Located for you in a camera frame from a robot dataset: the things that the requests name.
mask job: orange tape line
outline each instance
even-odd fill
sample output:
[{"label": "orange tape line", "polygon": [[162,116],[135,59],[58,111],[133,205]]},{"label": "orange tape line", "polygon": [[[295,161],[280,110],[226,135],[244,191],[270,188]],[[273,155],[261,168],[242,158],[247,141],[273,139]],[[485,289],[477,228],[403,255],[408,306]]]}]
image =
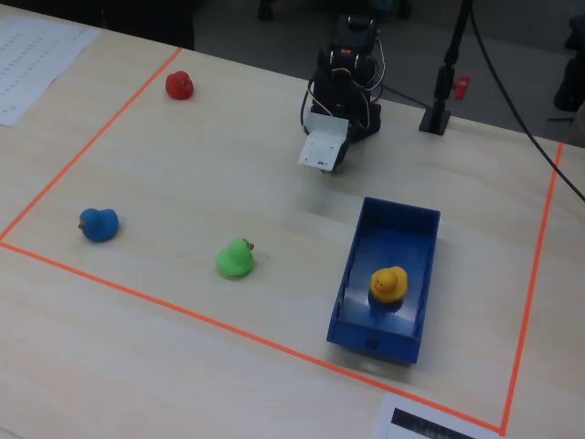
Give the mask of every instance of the orange tape line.
[{"label": "orange tape line", "polygon": [[34,207],[35,207],[35,205],[36,205],[36,204],[37,204],[37,203],[40,201],[40,199],[41,199],[41,198],[43,198],[43,197],[44,197],[44,196],[47,194],[47,192],[49,192],[49,191],[50,191],[50,189],[51,189],[53,186],[55,186],[55,184],[56,184],[56,183],[57,183],[57,182],[58,182],[58,181],[59,181],[59,180],[60,180],[60,179],[61,179],[61,178],[62,178],[62,177],[65,175],[65,173],[66,173],[67,171],[69,171],[69,170],[70,170],[70,168],[71,168],[73,165],[75,165],[75,163],[76,163],[76,162],[77,162],[77,161],[80,159],[80,157],[81,157],[82,155],[84,155],[84,154],[87,152],[87,150],[88,150],[88,149],[90,149],[90,148],[91,148],[91,146],[92,146],[92,145],[93,145],[93,144],[96,142],[96,140],[98,140],[98,139],[101,137],[101,135],[102,135],[102,134],[104,134],[104,133],[106,132],[106,130],[107,130],[108,128],[110,128],[110,126],[111,126],[111,125],[112,125],[112,124],[113,124],[113,123],[116,121],[116,119],[118,119],[118,117],[120,117],[120,115],[121,115],[121,114],[122,114],[122,113],[123,113],[123,112],[124,112],[124,111],[125,111],[125,110],[126,110],[126,109],[127,109],[127,108],[128,108],[128,107],[129,107],[129,106],[130,106],[130,105],[131,105],[131,104],[132,104],[134,101],[135,101],[135,100],[136,100],[136,98],[137,98],[138,96],[140,96],[140,95],[143,93],[143,91],[144,91],[144,90],[146,90],[146,88],[147,88],[147,87],[148,87],[150,84],[152,84],[152,83],[153,83],[153,81],[154,81],[156,78],[158,78],[158,76],[161,74],[161,72],[162,72],[164,69],[166,69],[166,68],[168,67],[168,65],[169,65],[171,62],[173,62],[173,61],[175,60],[175,58],[176,58],[176,57],[179,55],[179,53],[181,53],[181,50],[182,50],[181,48],[178,48],[178,49],[175,51],[175,53],[174,53],[174,54],[171,56],[171,58],[169,58],[167,61],[165,61],[165,64],[163,64],[163,65],[160,67],[160,69],[158,69],[158,70],[157,70],[157,71],[154,73],[154,75],[153,75],[153,76],[151,76],[151,77],[150,77],[150,79],[149,79],[147,82],[145,82],[145,83],[143,84],[143,86],[142,86],[140,89],[138,89],[138,91],[137,91],[137,92],[136,92],[136,93],[135,93],[135,94],[132,96],[132,98],[130,98],[130,99],[128,100],[128,102],[127,102],[127,103],[125,103],[125,104],[123,105],[123,107],[122,107],[120,110],[118,110],[118,112],[117,112],[116,114],[114,114],[114,115],[113,115],[113,117],[112,117],[112,118],[111,118],[111,119],[110,119],[110,120],[109,120],[109,121],[108,121],[108,122],[107,122],[107,123],[106,123],[106,124],[105,124],[105,125],[104,125],[104,126],[103,126],[103,127],[100,129],[100,130],[99,130],[99,131],[98,131],[98,133],[97,133],[97,134],[95,134],[95,135],[94,135],[94,136],[91,138],[91,140],[90,140],[90,141],[89,141],[89,142],[88,142],[88,143],[87,143],[85,146],[83,146],[83,149],[81,149],[81,151],[79,151],[79,152],[78,152],[78,153],[77,153],[77,154],[76,154],[76,155],[73,157],[73,159],[72,159],[72,160],[71,160],[69,163],[67,163],[67,165],[66,165],[66,166],[65,166],[63,169],[61,169],[61,171],[60,171],[60,172],[59,172],[59,173],[58,173],[58,174],[55,176],[55,178],[53,178],[53,179],[52,179],[52,180],[51,180],[51,181],[48,183],[48,185],[47,185],[47,186],[46,186],[46,187],[45,187],[45,188],[44,188],[44,189],[43,189],[43,190],[40,192],[40,194],[38,194],[38,195],[35,197],[35,199],[33,199],[33,200],[30,202],[30,204],[29,204],[29,205],[28,205],[28,206],[27,206],[27,207],[26,207],[26,208],[25,208],[25,209],[24,209],[22,212],[20,212],[20,214],[19,214],[19,215],[18,215],[18,216],[15,218],[15,220],[14,220],[14,221],[12,221],[12,222],[11,222],[11,223],[8,225],[8,227],[6,228],[6,230],[4,230],[4,231],[2,232],[2,234],[0,234],[0,241],[1,241],[1,240],[3,240],[3,239],[6,237],[6,235],[7,235],[8,233],[10,233],[10,231],[11,231],[11,230],[12,230],[14,227],[16,227],[16,224],[18,224],[18,223],[20,222],[20,220],[21,220],[22,218],[24,218],[24,217],[25,217],[25,215],[26,215],[26,214],[27,214],[27,213],[28,213],[28,212],[29,212],[29,211],[30,211],[32,208],[34,208]]},{"label": "orange tape line", "polygon": [[[555,165],[560,165],[560,157],[563,154],[563,144],[558,144],[557,157],[555,158]],[[528,293],[526,294],[526,303],[524,305],[524,315],[522,316],[522,326],[520,327],[520,337],[518,338],[518,345],[516,347],[516,356],[514,358],[514,367],[512,368],[512,376],[510,377],[510,385],[508,386],[508,394],[505,397],[504,415],[502,417],[502,426],[500,434],[505,436],[510,420],[510,411],[512,409],[512,401],[514,400],[514,393],[516,390],[516,383],[518,381],[518,373],[520,371],[520,362],[522,361],[522,353],[524,351],[524,342],[527,338],[528,321],[530,320],[530,310],[532,308],[532,299],[534,298],[534,291],[537,287],[538,266],[540,265],[540,254],[542,253],[542,245],[545,241],[545,232],[547,231],[548,213],[550,212],[550,203],[555,192],[555,182],[557,181],[557,173],[553,170],[550,176],[550,183],[548,184],[547,201],[542,212],[542,220],[540,221],[540,230],[538,231],[537,248],[534,253],[534,261],[532,262],[532,273],[530,274],[530,284],[528,284]]]},{"label": "orange tape line", "polygon": [[69,267],[68,265],[65,265],[64,263],[53,261],[53,260],[46,258],[44,256],[41,256],[39,254],[35,254],[33,252],[29,252],[27,250],[20,249],[14,245],[7,244],[5,242],[0,242],[0,247],[4,247],[5,249],[11,250],[13,252],[18,252],[20,254],[24,254],[25,256],[34,258],[38,261],[48,263],[48,264],[53,265],[55,267],[58,267],[62,270],[65,270],[67,272],[76,274],[77,276],[81,276],[81,277],[84,277],[86,279],[89,279],[89,280],[96,282],[98,284],[106,285],[106,286],[109,286],[110,288],[116,289],[116,290],[121,291],[123,293],[133,295],[134,297],[139,297],[143,300],[146,300],[147,302],[151,302],[153,304],[160,305],[164,308],[171,309],[171,310],[176,311],[177,313],[181,313],[185,316],[190,316],[190,317],[196,318],[197,320],[201,320],[202,322],[209,323],[210,325],[213,325],[214,327],[220,327],[221,329],[225,329],[225,330],[232,332],[234,334],[237,334],[239,336],[242,336],[242,337],[248,338],[250,340],[256,341],[258,343],[261,343],[262,345],[280,350],[281,352],[284,352],[285,354],[292,355],[293,357],[296,357],[298,359],[303,359],[305,361],[313,363],[313,364],[320,366],[322,368],[329,369],[329,370],[332,370],[333,372],[337,372],[337,373],[340,373],[342,375],[345,375],[348,378],[364,382],[365,384],[369,384],[370,386],[377,387],[378,389],[381,389],[383,391],[390,391],[390,392],[396,393],[397,395],[402,396],[404,398],[409,398],[410,400],[420,402],[421,404],[432,407],[433,409],[440,410],[442,412],[446,412],[446,413],[451,414],[453,416],[457,416],[458,418],[461,418],[461,419],[463,419],[467,422],[470,422],[470,423],[474,423],[476,425],[479,425],[480,427],[486,428],[486,429],[491,430],[493,432],[496,432],[496,433],[500,432],[500,427],[497,427],[495,425],[491,425],[490,423],[487,423],[487,422],[482,421],[480,419],[473,418],[472,416],[470,416],[468,414],[465,414],[462,412],[457,412],[454,409],[450,409],[449,407],[445,407],[445,406],[440,405],[436,402],[427,400],[425,398],[421,398],[420,396],[414,395],[412,393],[408,393],[407,391],[402,391],[400,389],[388,386],[387,384],[384,384],[383,382],[372,380],[371,378],[360,375],[359,373],[352,372],[351,370],[340,368],[339,366],[336,366],[336,365],[331,364],[331,363],[327,363],[326,361],[323,361],[321,359],[316,359],[315,357],[311,357],[311,356],[303,354],[302,352],[299,352],[297,350],[287,348],[284,345],[280,345],[278,343],[270,341],[267,338],[256,336],[254,334],[251,334],[250,332],[244,331],[243,329],[239,329],[237,327],[233,327],[231,325],[228,325],[227,323],[220,322],[214,318],[203,316],[199,313],[196,313],[195,311],[191,311],[191,310],[184,308],[182,306],[171,304],[170,302],[166,302],[165,300],[159,299],[157,297],[153,297],[153,296],[148,295],[148,294],[140,293],[139,291],[133,290],[132,288],[128,288],[126,286],[122,286],[119,284],[115,284],[114,282],[107,281],[105,279],[101,279],[100,277],[94,276],[93,274],[85,273],[81,270],[78,270],[77,268]]}]

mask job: microphone stand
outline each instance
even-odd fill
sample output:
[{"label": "microphone stand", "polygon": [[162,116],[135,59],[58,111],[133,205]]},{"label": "microphone stand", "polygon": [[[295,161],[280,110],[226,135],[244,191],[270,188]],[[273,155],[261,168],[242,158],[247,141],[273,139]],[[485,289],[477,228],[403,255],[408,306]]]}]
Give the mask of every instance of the microphone stand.
[{"label": "microphone stand", "polygon": [[425,133],[432,133],[443,135],[451,112],[445,110],[445,101],[449,99],[451,90],[453,88],[453,80],[455,79],[455,69],[453,66],[459,58],[459,46],[465,31],[467,19],[472,10],[473,0],[463,0],[459,15],[457,16],[457,23],[451,38],[451,44],[445,53],[444,65],[439,68],[437,75],[437,83],[435,85],[435,101],[432,107],[427,108],[420,121],[419,131]]}]

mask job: yellow rubber duck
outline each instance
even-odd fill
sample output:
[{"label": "yellow rubber duck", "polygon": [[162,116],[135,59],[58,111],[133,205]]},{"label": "yellow rubber duck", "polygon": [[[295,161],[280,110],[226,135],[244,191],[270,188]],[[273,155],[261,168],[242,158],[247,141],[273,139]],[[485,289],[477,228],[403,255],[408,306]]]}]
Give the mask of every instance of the yellow rubber duck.
[{"label": "yellow rubber duck", "polygon": [[409,290],[409,277],[400,267],[383,268],[372,274],[369,291],[381,304],[402,300]]}]

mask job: blue box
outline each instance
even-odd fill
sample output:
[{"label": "blue box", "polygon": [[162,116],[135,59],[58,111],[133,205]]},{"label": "blue box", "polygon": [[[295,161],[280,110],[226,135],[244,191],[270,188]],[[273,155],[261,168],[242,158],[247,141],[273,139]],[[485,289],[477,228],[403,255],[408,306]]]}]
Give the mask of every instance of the blue box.
[{"label": "blue box", "polygon": [[[327,341],[367,354],[416,363],[431,284],[441,213],[365,198],[331,315]],[[372,274],[404,268],[409,289],[394,309],[368,300]]]}]

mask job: red clamp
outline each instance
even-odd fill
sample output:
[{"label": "red clamp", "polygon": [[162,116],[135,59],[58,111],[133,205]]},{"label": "red clamp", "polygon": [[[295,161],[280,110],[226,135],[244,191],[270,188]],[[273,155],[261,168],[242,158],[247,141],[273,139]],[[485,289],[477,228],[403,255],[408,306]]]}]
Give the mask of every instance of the red clamp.
[{"label": "red clamp", "polygon": [[461,76],[461,79],[456,81],[453,84],[453,89],[455,90],[455,99],[463,99],[465,96],[465,92],[467,91],[467,86],[469,85],[469,75]]}]

